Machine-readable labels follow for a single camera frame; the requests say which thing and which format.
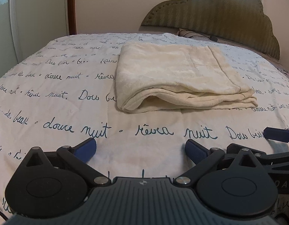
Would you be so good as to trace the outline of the green scalloped headboard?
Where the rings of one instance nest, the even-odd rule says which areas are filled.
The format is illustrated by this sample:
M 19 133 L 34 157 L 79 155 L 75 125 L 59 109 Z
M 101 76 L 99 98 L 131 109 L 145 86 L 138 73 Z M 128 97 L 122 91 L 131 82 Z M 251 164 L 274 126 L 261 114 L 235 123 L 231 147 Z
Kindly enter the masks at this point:
M 279 42 L 261 0 L 168 0 L 154 6 L 141 25 L 188 29 L 280 58 Z

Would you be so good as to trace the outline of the white bedspread with script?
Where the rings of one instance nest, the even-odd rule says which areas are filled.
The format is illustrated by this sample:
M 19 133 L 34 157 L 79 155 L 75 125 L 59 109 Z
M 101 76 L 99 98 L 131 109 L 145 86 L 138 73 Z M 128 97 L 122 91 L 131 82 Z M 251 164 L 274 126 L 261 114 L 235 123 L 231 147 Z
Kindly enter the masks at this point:
M 268 141 L 266 127 L 289 128 L 289 80 L 260 55 L 219 44 L 226 61 L 253 88 L 258 106 L 233 110 L 174 110 L 127 114 L 116 107 L 115 78 L 122 45 L 214 46 L 173 34 L 86 34 L 61 37 L 0 78 L 0 210 L 11 216 L 5 188 L 34 146 L 55 151 L 93 137 L 89 165 L 116 176 L 175 177 L 191 166 L 184 143 L 230 143 L 268 154 L 289 143 Z

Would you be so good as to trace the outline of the floral patterned blanket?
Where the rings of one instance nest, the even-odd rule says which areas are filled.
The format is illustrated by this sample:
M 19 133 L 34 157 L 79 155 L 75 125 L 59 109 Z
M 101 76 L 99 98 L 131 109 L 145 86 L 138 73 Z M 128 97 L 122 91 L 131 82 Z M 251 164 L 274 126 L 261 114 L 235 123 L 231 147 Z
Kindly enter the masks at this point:
M 282 74 L 284 74 L 288 79 L 289 79 L 289 72 L 288 71 L 286 71 L 286 70 L 284 70 L 284 69 L 280 69 L 280 68 L 278 68 L 277 69 L 279 72 L 281 72 Z

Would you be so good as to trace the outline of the wardrobe with flower-patterned doors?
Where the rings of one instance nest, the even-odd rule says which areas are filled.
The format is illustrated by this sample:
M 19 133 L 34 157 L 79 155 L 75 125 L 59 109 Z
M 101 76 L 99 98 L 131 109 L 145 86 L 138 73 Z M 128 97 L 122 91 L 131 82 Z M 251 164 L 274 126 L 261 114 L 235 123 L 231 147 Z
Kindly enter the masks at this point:
M 0 78 L 48 42 L 75 33 L 75 0 L 0 0 Z

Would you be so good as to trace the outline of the striped pillow at headboard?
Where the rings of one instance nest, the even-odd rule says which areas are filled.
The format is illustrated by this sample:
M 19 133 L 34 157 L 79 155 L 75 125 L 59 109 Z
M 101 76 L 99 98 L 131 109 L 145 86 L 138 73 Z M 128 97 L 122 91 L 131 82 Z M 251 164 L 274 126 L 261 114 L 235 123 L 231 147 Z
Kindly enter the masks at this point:
M 198 32 L 193 32 L 187 29 L 182 29 L 180 28 L 176 34 L 177 36 L 180 37 L 185 37 L 185 38 L 190 38 L 190 39 L 206 39 L 206 40 L 211 40 L 211 41 L 218 41 L 218 38 L 215 36 L 207 35 L 207 34 L 202 34 Z

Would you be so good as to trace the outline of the cream white pants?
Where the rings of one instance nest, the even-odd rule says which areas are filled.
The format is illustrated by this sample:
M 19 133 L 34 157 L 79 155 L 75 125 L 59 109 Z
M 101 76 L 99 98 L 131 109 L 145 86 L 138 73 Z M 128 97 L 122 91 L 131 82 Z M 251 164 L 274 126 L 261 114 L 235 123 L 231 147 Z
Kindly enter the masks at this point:
M 258 105 L 254 90 L 212 46 L 125 44 L 115 83 L 117 106 L 126 113 Z

